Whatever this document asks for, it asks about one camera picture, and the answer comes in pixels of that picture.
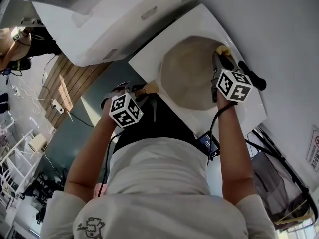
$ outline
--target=warning sign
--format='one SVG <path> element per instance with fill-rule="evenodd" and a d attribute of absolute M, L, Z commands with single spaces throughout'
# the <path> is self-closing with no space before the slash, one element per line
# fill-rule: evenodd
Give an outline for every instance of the warning sign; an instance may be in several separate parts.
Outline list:
<path fill-rule="evenodd" d="M 307 163 L 315 172 L 319 170 L 319 129 L 313 126 L 311 142 L 307 154 Z"/>

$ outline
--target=black and white marker cube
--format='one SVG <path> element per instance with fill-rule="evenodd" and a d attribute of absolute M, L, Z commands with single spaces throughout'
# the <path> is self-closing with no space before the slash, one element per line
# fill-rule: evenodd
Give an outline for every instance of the black and white marker cube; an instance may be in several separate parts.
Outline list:
<path fill-rule="evenodd" d="M 217 88 L 227 100 L 244 102 L 253 85 L 247 75 L 222 69 Z"/>
<path fill-rule="evenodd" d="M 129 93 L 112 97 L 109 115 L 120 128 L 133 125 L 140 121 L 143 112 Z"/>

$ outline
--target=black handle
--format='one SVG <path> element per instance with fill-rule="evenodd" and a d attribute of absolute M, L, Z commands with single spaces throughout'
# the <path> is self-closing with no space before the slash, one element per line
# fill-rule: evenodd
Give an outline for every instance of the black handle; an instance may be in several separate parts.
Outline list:
<path fill-rule="evenodd" d="M 246 75 L 248 75 L 254 87 L 259 89 L 260 91 L 266 88 L 266 81 L 263 78 L 258 77 L 253 71 L 250 71 L 244 61 L 239 61 L 238 66 L 241 70 L 244 71 Z"/>

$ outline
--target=power strip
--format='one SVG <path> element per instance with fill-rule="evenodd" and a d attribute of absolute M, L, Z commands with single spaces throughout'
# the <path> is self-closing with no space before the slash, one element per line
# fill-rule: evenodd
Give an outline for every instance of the power strip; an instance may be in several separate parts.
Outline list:
<path fill-rule="evenodd" d="M 52 104 L 58 110 L 59 113 L 64 113 L 64 108 L 56 99 L 53 100 Z"/>

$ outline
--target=wooden deck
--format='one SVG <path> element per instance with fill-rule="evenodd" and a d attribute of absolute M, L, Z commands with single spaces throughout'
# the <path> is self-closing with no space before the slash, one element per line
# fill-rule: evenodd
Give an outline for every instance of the wooden deck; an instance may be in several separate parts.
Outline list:
<path fill-rule="evenodd" d="M 65 109 L 60 114 L 56 108 L 52 108 L 51 100 L 40 100 L 46 110 L 45 117 L 56 129 L 62 124 L 71 111 L 76 101 L 83 95 L 96 78 L 109 66 L 109 63 L 79 67 L 71 63 L 65 55 L 60 55 L 53 65 L 38 98 L 52 98 Z"/>

